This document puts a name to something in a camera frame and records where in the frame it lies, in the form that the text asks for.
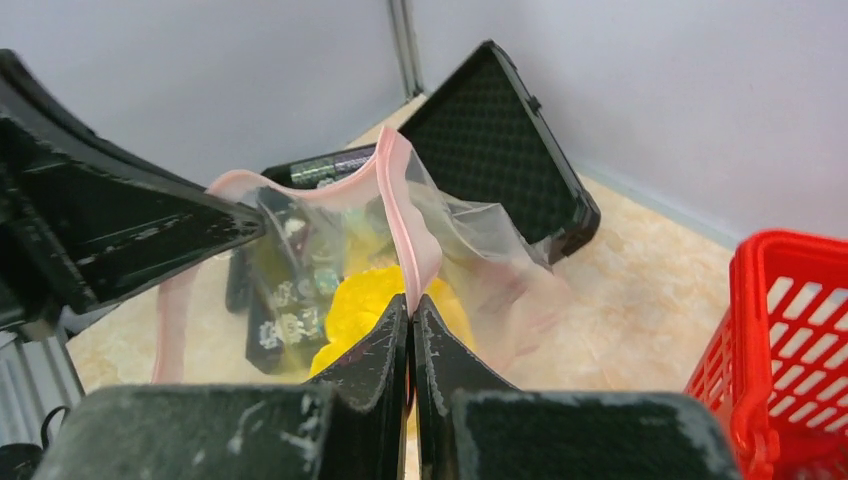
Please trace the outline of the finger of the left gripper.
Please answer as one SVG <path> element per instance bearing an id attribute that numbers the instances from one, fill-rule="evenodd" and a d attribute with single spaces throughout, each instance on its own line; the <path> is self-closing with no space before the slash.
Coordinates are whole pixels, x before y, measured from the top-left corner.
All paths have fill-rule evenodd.
<path id="1" fill-rule="evenodd" d="M 1 53 L 1 326 L 123 301 L 264 230 L 99 137 L 10 49 Z"/>

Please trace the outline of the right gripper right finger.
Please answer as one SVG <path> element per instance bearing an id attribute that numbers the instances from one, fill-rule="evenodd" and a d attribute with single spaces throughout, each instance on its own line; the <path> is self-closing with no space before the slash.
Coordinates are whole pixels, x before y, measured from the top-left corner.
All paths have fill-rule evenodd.
<path id="1" fill-rule="evenodd" d="M 478 454 L 467 426 L 468 400 L 517 387 L 450 332 L 429 295 L 412 316 L 412 335 L 420 477 L 475 479 Z"/>

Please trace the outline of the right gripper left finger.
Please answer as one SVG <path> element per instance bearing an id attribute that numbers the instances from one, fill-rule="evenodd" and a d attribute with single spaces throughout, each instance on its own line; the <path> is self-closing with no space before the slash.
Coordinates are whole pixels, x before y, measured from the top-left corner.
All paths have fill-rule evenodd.
<path id="1" fill-rule="evenodd" d="M 362 340 L 307 381 L 331 392 L 316 479 L 404 477 L 409 321 L 397 294 Z"/>

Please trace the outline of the yellow toy cabbage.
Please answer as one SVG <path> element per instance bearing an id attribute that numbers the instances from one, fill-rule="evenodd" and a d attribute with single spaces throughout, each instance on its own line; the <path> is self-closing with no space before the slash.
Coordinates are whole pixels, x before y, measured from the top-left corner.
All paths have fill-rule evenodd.
<path id="1" fill-rule="evenodd" d="M 346 265 L 346 277 L 337 287 L 329 312 L 324 318 L 328 344 L 313 357 L 309 375 L 317 375 L 364 338 L 377 324 L 392 298 L 404 293 L 404 281 L 398 261 L 367 259 L 357 240 L 348 242 L 352 259 Z M 461 302 L 442 278 L 433 280 L 426 294 L 435 303 L 449 330 L 469 347 L 475 340 Z"/>

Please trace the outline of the clear zip top bag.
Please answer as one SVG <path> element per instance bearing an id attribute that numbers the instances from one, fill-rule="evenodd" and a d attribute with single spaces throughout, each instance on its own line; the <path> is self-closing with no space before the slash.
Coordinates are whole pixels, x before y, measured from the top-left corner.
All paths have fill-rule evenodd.
<path id="1" fill-rule="evenodd" d="M 237 169 L 209 193 L 263 221 L 261 237 L 228 252 L 247 301 L 213 300 L 209 262 L 165 281 L 156 383 L 305 382 L 362 350 L 393 300 L 411 314 L 430 301 L 463 347 L 517 381 L 513 366 L 564 319 L 566 283 L 505 207 L 441 191 L 395 129 L 328 184 L 287 187 Z"/>

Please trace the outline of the red plastic basket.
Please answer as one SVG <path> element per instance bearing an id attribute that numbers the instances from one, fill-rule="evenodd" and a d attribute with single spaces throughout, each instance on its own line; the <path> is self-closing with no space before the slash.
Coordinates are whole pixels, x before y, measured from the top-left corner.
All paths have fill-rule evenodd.
<path id="1" fill-rule="evenodd" d="M 847 475 L 847 243 L 771 229 L 729 265 L 729 307 L 687 384 L 747 479 Z"/>

